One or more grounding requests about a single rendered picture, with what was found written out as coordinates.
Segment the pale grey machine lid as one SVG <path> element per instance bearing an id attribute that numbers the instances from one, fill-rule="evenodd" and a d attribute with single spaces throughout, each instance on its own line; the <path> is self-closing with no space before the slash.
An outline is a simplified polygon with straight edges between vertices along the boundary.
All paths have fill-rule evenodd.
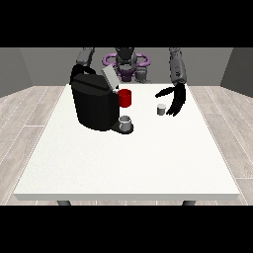
<path id="1" fill-rule="evenodd" d="M 108 66 L 104 67 L 102 69 L 102 74 L 106 78 L 106 80 L 112 90 L 115 90 L 119 86 L 120 80 L 119 80 L 119 78 L 115 72 L 115 69 L 113 68 L 112 65 L 108 65 Z"/>

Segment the black coffee machine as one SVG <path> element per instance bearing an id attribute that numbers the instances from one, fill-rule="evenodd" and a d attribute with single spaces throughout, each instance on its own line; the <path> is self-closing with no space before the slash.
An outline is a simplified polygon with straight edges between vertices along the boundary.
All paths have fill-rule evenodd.
<path id="1" fill-rule="evenodd" d="M 99 131 L 114 130 L 121 134 L 133 132 L 120 130 L 119 91 L 113 91 L 103 75 L 78 74 L 71 82 L 71 90 L 78 121 L 81 125 Z"/>

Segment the red pod holder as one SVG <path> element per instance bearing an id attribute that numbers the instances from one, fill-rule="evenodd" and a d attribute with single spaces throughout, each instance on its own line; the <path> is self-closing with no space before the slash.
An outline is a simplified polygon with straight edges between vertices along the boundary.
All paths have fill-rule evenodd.
<path id="1" fill-rule="evenodd" d="M 119 106 L 127 108 L 131 105 L 131 91 L 129 89 L 121 89 L 118 92 Z"/>

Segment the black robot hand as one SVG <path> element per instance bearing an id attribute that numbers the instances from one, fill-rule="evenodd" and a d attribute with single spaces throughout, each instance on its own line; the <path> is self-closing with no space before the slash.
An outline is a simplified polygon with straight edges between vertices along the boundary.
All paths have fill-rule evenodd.
<path id="1" fill-rule="evenodd" d="M 78 74 L 84 74 L 84 73 L 88 73 L 88 74 L 95 74 L 96 71 L 94 69 L 92 69 L 91 67 L 89 66 L 84 66 L 84 65 L 81 65 L 81 64 L 75 64 L 73 67 L 72 67 L 72 70 L 71 70 L 71 74 L 70 74 L 70 82 L 73 81 L 74 77 Z"/>
<path id="2" fill-rule="evenodd" d="M 170 108 L 167 111 L 167 115 L 175 117 L 181 111 L 183 105 L 186 102 L 185 85 L 183 83 L 178 83 L 174 87 L 168 87 L 168 88 L 162 89 L 155 95 L 155 97 L 159 98 L 162 96 L 169 95 L 171 93 L 174 94 L 174 98 L 173 98 Z"/>

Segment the small grey cup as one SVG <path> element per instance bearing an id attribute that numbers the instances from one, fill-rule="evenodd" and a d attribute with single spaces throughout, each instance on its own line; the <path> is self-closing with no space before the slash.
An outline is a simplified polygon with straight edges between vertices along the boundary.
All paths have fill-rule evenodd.
<path id="1" fill-rule="evenodd" d="M 119 118 L 120 130 L 128 131 L 131 128 L 131 119 L 129 116 L 121 116 Z"/>

